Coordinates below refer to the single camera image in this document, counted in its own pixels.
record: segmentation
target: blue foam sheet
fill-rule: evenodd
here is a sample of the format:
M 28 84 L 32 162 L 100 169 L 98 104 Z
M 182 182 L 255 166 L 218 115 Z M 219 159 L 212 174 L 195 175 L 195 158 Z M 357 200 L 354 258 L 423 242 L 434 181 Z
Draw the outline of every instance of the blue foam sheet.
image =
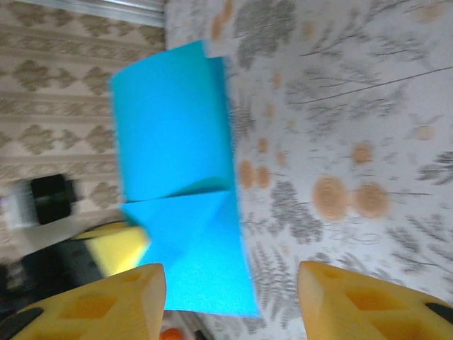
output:
M 258 316 L 239 224 L 222 58 L 202 42 L 154 55 L 111 80 L 131 220 L 162 263 L 167 310 Z

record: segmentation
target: yellow foam piece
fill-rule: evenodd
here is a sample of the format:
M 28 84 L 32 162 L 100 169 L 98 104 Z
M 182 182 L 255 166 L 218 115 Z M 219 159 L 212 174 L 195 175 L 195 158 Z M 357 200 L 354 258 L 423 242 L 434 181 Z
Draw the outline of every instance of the yellow foam piece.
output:
M 13 340 L 157 340 L 165 298 L 163 266 L 141 266 L 27 306 L 44 312 Z
M 298 293 L 309 340 L 453 339 L 453 326 L 425 306 L 448 304 L 417 290 L 303 261 Z
M 150 245 L 147 233 L 141 227 L 93 230 L 77 239 L 85 239 L 85 245 L 103 276 L 134 268 Z

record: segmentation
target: patterned wallpaper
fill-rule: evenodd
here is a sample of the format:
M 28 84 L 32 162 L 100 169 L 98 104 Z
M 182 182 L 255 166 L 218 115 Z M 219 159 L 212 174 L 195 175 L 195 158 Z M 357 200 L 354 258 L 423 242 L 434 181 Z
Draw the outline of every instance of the patterned wallpaper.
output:
M 453 5 L 170 0 L 168 48 L 228 57 L 243 232 L 262 319 L 216 339 L 304 339 L 301 260 L 453 303 Z
M 4 0 L 0 21 L 0 196 L 61 172 L 79 181 L 81 227 L 121 218 L 107 80 L 162 51 L 164 30 Z M 3 244 L 4 218 L 0 207 Z

